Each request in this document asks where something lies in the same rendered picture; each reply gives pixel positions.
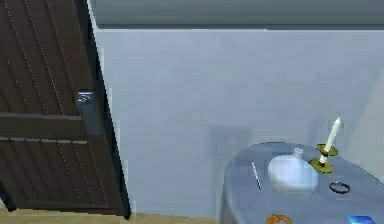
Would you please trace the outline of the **thin grey pen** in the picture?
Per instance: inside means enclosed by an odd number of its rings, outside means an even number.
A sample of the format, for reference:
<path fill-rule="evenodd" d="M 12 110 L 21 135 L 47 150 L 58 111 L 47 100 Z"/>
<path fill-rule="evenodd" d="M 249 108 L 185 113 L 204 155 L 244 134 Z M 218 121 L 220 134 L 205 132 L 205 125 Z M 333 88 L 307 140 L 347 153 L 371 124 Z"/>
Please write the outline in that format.
<path fill-rule="evenodd" d="M 260 183 L 260 180 L 259 180 L 259 177 L 258 177 L 258 173 L 257 173 L 257 169 L 256 169 L 256 166 L 255 166 L 255 162 L 252 161 L 251 165 L 252 165 L 252 169 L 253 169 L 253 173 L 254 173 L 254 176 L 255 176 L 257 187 L 258 187 L 259 190 L 261 190 L 262 187 L 261 187 L 261 183 Z"/>

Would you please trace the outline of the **olive green candle holder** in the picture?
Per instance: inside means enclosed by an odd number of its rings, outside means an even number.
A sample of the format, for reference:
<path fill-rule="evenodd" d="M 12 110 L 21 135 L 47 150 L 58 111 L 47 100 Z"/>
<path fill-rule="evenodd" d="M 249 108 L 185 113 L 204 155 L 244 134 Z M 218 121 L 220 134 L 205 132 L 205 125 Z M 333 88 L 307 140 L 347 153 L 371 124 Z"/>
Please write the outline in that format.
<path fill-rule="evenodd" d="M 333 166 L 328 162 L 329 157 L 337 156 L 338 150 L 331 146 L 328 151 L 325 150 L 325 144 L 318 144 L 317 150 L 320 152 L 319 158 L 313 158 L 309 164 L 319 173 L 328 174 L 333 171 Z"/>

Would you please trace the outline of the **round grey-blue table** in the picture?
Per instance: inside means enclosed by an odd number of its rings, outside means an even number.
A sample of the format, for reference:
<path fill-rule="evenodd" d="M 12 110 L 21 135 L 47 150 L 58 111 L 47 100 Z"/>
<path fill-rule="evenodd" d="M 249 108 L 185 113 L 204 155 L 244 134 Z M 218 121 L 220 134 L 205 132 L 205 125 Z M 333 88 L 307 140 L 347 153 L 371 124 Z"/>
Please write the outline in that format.
<path fill-rule="evenodd" d="M 308 196 L 292 197 L 276 191 L 268 178 L 268 164 L 297 147 L 294 143 L 270 142 L 240 151 L 225 171 L 218 224 L 265 224 L 271 214 L 285 215 L 292 224 L 350 224 L 351 215 L 370 216 L 376 224 L 384 224 L 384 184 L 339 156 L 330 159 L 333 172 L 321 174 L 316 190 Z"/>

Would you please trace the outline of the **white candle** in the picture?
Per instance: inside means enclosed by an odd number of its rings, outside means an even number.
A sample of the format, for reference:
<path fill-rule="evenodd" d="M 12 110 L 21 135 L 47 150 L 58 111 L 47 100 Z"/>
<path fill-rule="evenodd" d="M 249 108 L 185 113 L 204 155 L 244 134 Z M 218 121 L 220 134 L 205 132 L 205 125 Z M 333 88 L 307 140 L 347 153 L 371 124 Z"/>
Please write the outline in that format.
<path fill-rule="evenodd" d="M 324 151 L 326 152 L 325 155 L 321 155 L 320 156 L 320 159 L 319 159 L 319 162 L 321 163 L 326 163 L 327 162 L 327 158 L 328 158 L 328 153 L 330 152 L 330 148 L 334 142 L 334 139 L 337 135 L 337 132 L 339 130 L 339 127 L 341 125 L 341 118 L 338 117 L 334 123 L 333 123 L 333 126 L 332 126 L 332 129 L 331 129 L 331 132 L 328 136 L 328 139 L 327 139 L 327 142 L 326 142 L 326 145 L 324 147 Z"/>

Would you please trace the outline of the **dark brown room door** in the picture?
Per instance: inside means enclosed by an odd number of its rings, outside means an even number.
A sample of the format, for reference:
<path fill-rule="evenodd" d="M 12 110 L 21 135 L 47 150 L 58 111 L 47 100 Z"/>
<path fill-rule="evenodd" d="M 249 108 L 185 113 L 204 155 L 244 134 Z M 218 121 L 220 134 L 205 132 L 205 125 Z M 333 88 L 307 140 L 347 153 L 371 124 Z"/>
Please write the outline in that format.
<path fill-rule="evenodd" d="M 75 104 L 87 91 L 99 136 Z M 0 200 L 131 215 L 87 0 L 0 0 Z"/>

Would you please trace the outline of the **blue flat object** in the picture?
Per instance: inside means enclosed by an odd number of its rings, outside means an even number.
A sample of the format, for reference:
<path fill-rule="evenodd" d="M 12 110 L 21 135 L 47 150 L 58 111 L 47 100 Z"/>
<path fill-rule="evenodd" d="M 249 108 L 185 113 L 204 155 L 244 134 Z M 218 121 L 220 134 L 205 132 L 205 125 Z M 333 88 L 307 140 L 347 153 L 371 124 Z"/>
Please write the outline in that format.
<path fill-rule="evenodd" d="M 351 215 L 348 220 L 350 224 L 376 224 L 370 216 Z"/>

